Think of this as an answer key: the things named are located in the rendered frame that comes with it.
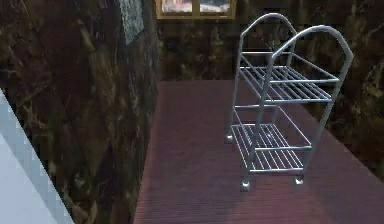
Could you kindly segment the wooden framed window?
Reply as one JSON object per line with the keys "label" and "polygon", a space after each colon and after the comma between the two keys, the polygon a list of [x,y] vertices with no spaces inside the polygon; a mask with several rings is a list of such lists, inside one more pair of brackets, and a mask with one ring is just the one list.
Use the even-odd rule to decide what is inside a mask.
{"label": "wooden framed window", "polygon": [[156,16],[166,19],[234,19],[238,0],[154,0]]}

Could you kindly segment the grey framed wall picture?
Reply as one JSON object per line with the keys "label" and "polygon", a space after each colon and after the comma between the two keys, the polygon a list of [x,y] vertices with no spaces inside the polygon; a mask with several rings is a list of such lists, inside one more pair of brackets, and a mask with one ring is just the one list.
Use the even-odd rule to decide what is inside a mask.
{"label": "grey framed wall picture", "polygon": [[144,29],[142,0],[119,0],[125,42],[129,45]]}

